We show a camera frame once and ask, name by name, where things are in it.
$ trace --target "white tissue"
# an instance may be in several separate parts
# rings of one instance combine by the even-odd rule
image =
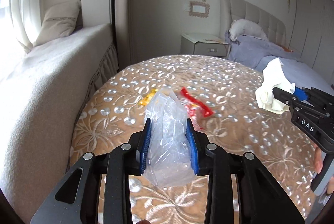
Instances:
[[[255,91],[256,101],[260,108],[267,111],[283,114],[289,106],[273,98],[273,88],[278,87],[289,93],[294,93],[295,84],[290,84],[282,71],[283,63],[279,58],[271,60],[263,70],[263,83]]]

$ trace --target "upholstered headboard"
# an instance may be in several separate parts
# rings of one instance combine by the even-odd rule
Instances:
[[[284,23],[263,9],[244,0],[220,0],[219,37],[224,38],[224,34],[230,29],[231,23],[241,18],[260,25],[270,42],[285,45]]]

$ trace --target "pillow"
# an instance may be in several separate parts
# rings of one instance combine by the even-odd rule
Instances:
[[[229,33],[229,31],[227,30],[224,34],[224,38],[225,38],[225,42],[228,43],[228,44],[232,44],[232,45],[240,45],[240,41],[239,40],[235,40],[235,41],[232,41],[231,40],[231,35]]]
[[[48,9],[34,47],[57,38],[68,37],[76,27],[81,1],[73,0],[56,4]]]
[[[232,23],[229,32],[232,41],[235,41],[240,35],[251,35],[253,37],[269,41],[266,34],[258,24],[246,19],[235,20]]]

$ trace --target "blue blanket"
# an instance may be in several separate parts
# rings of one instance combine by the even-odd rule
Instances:
[[[298,60],[295,53],[285,52],[280,46],[255,38],[249,35],[240,35],[237,43],[232,42],[225,34],[225,40],[231,44],[231,52],[228,59],[255,69],[261,59],[266,56],[275,56],[286,59]]]

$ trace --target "wall decoration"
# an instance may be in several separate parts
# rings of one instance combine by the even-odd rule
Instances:
[[[210,5],[208,3],[190,1],[189,16],[207,18],[209,16]]]

